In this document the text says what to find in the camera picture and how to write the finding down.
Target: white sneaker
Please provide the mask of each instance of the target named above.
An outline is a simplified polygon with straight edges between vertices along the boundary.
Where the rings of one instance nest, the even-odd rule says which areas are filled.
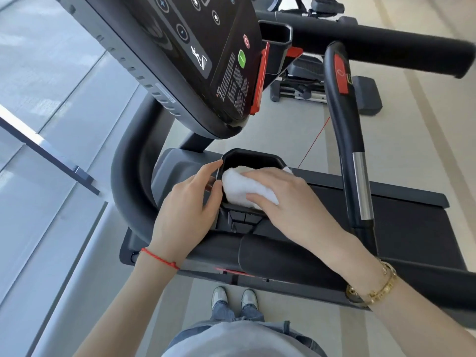
[[[243,309],[246,305],[252,304],[258,309],[258,298],[256,298],[256,294],[253,289],[247,289],[243,292],[243,296],[241,297],[241,309]]]
[[[213,295],[211,297],[211,309],[213,310],[213,307],[217,304],[219,301],[225,301],[225,303],[228,303],[228,297],[227,297],[227,292],[223,287],[216,287],[215,290],[213,291]]]

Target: green button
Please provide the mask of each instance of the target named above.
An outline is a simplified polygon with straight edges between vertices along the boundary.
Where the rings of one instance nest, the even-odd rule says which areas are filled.
[[[240,50],[238,53],[238,62],[241,68],[244,69],[246,64],[246,56],[243,50]]]

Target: gray t-shirt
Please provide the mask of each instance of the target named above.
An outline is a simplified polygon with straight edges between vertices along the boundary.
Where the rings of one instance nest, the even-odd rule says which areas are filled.
[[[162,357],[321,357],[293,337],[251,321],[222,322],[184,339]]]

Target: exercise machine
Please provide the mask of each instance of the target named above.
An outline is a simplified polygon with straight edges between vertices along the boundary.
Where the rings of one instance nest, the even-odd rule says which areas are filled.
[[[277,11],[282,0],[256,0],[253,6],[256,9]],[[306,7],[301,0],[296,0],[297,9],[282,10],[280,12],[303,15],[303,17],[335,17],[343,14],[345,7],[336,0],[312,0],[311,8]],[[357,25],[354,17],[341,16],[336,22]],[[374,116],[382,110],[382,100],[375,80],[370,77],[353,76],[352,81],[357,98],[357,107],[360,115]],[[269,97],[278,102],[282,97],[298,100],[327,103],[324,91],[324,65],[316,55],[302,55],[283,71],[269,88]]]
[[[113,197],[129,225],[119,255],[123,263],[134,265],[150,242],[172,187],[205,163],[224,158],[218,177],[237,162],[281,165],[275,155],[205,149],[238,134],[249,115],[259,113],[263,89],[306,51],[325,55],[342,177],[301,169],[294,174],[370,252],[461,324],[476,326],[476,273],[467,271],[461,257],[445,196],[368,181],[348,63],[461,78],[475,59],[472,43],[254,11],[251,0],[58,1],[149,91],[111,168]],[[191,133],[179,148],[162,151],[174,119]],[[285,238],[263,213],[226,200],[179,273],[352,306],[340,276]]]

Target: white towel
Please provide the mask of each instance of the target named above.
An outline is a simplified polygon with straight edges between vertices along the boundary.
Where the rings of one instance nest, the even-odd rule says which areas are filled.
[[[278,205],[279,202],[276,198],[276,195],[271,189],[265,187],[254,179],[247,178],[242,175],[243,173],[252,170],[254,169],[242,166],[225,170],[221,177],[221,181],[223,183],[223,191],[227,196],[228,202],[243,207],[261,210],[258,205],[247,200],[246,194],[251,193],[259,194],[270,202]],[[283,170],[292,174],[291,169],[288,167],[285,167]]]

